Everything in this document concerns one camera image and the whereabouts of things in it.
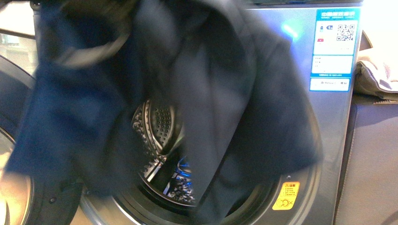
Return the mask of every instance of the folded towel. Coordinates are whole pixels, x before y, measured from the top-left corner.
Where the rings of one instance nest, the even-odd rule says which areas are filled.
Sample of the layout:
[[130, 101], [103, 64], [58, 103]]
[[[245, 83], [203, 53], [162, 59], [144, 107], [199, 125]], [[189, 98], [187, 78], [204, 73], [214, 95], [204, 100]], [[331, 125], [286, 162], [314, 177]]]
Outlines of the folded towel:
[[354, 91], [398, 100], [397, 59], [397, 50], [393, 47], [379, 46], [359, 51]]

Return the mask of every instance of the metallic gray panel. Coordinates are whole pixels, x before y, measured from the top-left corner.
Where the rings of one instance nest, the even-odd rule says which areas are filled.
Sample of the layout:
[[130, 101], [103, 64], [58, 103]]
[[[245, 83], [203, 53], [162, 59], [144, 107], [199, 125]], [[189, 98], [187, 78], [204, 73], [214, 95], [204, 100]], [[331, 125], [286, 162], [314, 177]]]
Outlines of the metallic gray panel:
[[[324, 160], [320, 165], [297, 174], [289, 174], [291, 181], [299, 180], [300, 191], [291, 210], [273, 211], [274, 200], [256, 224], [332, 224], [337, 187], [344, 150], [345, 133], [350, 109], [352, 84], [348, 92], [309, 91], [312, 67], [316, 12], [320, 5], [300, 8], [251, 9], [259, 14], [273, 30], [283, 32], [283, 25], [294, 24], [298, 37], [292, 38], [292, 54], [297, 62], [301, 85], [307, 90], [315, 111], [323, 143]], [[280, 186], [285, 182], [282, 177]]]

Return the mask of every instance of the dark blue garment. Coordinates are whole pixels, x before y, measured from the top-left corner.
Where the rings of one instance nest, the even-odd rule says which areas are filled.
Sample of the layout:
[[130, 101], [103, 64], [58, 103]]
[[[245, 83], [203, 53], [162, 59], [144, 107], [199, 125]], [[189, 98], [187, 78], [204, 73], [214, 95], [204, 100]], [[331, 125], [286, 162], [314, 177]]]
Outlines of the dark blue garment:
[[103, 21], [67, 18], [58, 4], [43, 4], [39, 25], [36, 85], [7, 170], [35, 179], [82, 176], [103, 195], [127, 189], [147, 162], [130, 123], [144, 101], [136, 45], [130, 37], [114, 57], [68, 69], [49, 60], [61, 46], [102, 45], [111, 39]]

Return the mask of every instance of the washing machine door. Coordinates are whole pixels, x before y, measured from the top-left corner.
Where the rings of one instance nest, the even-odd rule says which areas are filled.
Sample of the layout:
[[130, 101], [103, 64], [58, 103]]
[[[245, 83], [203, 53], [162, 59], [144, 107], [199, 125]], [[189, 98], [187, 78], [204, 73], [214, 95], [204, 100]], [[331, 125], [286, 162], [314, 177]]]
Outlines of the washing machine door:
[[0, 31], [0, 224], [66, 225], [78, 207], [81, 184], [74, 180], [39, 183], [29, 177], [3, 174], [13, 151], [24, 103], [35, 82], [24, 70], [35, 68], [33, 37], [7, 33]]

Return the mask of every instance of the blue light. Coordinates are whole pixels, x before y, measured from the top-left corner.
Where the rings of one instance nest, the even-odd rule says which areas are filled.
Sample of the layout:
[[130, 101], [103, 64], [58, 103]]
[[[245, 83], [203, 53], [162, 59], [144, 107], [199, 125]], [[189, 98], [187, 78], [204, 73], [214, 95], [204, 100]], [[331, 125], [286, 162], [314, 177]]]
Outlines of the blue light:
[[299, 34], [295, 32], [289, 25], [283, 24], [282, 25], [282, 30], [288, 34], [290, 37], [293, 38], [293, 40], [297, 40], [299, 38]]
[[180, 174], [183, 175], [184, 177], [190, 177], [191, 176], [189, 173], [186, 173], [184, 171], [180, 171]]

